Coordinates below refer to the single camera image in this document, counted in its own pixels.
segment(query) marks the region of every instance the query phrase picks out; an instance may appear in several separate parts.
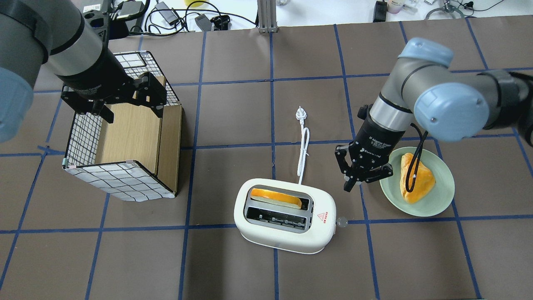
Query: white power cord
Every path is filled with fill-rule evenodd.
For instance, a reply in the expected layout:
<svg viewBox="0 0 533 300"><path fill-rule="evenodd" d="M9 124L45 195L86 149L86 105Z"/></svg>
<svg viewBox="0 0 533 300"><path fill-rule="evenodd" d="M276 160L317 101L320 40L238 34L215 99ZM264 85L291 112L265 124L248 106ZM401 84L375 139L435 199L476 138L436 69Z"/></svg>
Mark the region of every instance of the white power cord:
<svg viewBox="0 0 533 300"><path fill-rule="evenodd" d="M309 155L307 153L307 146L309 145L309 128L304 127L304 120L307 118L307 113L300 106L296 111L296 119L300 121L300 128L302 131L302 141L300 143L300 158L298 159L298 171L297 175L300 177L298 184L302 184L303 170L305 169L305 157Z"/></svg>

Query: metal post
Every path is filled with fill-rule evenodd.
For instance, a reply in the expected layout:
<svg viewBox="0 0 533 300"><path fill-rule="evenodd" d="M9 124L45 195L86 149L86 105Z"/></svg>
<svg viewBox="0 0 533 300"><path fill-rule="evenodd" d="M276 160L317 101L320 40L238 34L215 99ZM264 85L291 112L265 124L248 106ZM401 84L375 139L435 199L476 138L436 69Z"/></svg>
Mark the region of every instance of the metal post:
<svg viewBox="0 0 533 300"><path fill-rule="evenodd" d="M278 32L276 0L257 0L257 15L260 33Z"/></svg>

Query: bread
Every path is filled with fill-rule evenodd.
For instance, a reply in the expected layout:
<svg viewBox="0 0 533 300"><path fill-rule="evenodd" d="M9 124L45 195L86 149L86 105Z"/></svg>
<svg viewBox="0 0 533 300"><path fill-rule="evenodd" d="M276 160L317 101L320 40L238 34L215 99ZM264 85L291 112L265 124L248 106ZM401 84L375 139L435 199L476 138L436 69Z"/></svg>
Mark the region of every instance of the bread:
<svg viewBox="0 0 533 300"><path fill-rule="evenodd" d="M407 192L405 188L405 180L407 177L407 170L409 169L409 164L411 164L411 160L413 160L413 154L412 153L406 153L401 157L401 176L400 176L400 192L403 196L403 199L409 203L413 204L418 202L420 199L422 199L424 196L426 196L431 189L435 186L435 177L433 176L433 173L430 169L428 169L422 161L420 161L420 164L418 165L418 171L416 174L416 181L415 181L415 188L411 193ZM409 187L413 184L413 174L415 173L415 164L413 165L413 169L411 170L411 178L409 179Z"/></svg>
<svg viewBox="0 0 533 300"><path fill-rule="evenodd" d="M300 198L271 190L264 190L262 188L253 188L250 192L250 198L274 205L287 206L296 209L302 208L302 200L300 200Z"/></svg>

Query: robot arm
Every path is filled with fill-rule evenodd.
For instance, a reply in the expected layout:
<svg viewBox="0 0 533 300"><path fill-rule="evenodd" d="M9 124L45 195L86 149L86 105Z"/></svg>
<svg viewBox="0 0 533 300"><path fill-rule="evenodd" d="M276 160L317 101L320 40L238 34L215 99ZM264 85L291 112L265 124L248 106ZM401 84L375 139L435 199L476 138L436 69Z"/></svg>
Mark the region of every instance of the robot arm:
<svg viewBox="0 0 533 300"><path fill-rule="evenodd" d="M365 120L357 137L337 146L335 156L350 191L392 175L389 155L411 122L442 141L459 141L481 129L516 126L533 146L533 89L527 76L491 70L461 76L447 68L453 52L435 42L408 42L373 105L362 107ZM345 161L350 153L352 165Z"/></svg>
<svg viewBox="0 0 533 300"><path fill-rule="evenodd" d="M127 36L123 21L112 23L110 15L105 8L82 14L70 0L0 1L0 143L17 133L44 63L63 80L61 98L78 114L112 123L105 104L128 102L162 117L165 88L150 73L129 77L107 48L121 25L120 37Z"/></svg>

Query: plate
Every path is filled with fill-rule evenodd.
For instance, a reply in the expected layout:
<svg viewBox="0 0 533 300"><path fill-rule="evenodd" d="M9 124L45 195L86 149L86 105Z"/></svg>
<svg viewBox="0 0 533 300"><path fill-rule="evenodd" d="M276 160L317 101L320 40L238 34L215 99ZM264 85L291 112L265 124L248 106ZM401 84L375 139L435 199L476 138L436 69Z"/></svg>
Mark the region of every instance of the plate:
<svg viewBox="0 0 533 300"><path fill-rule="evenodd" d="M433 172L435 186L420 201L414 204L407 203L400 192L400 163L404 154L408 152L414 153L415 150L416 147L404 147L394 150L389 156L389 163L394 174L391 177L381 179L379 184L387 199L399 210L417 217L435 216L446 210L454 198L454 177L442 159L424 149L421 162Z"/></svg>

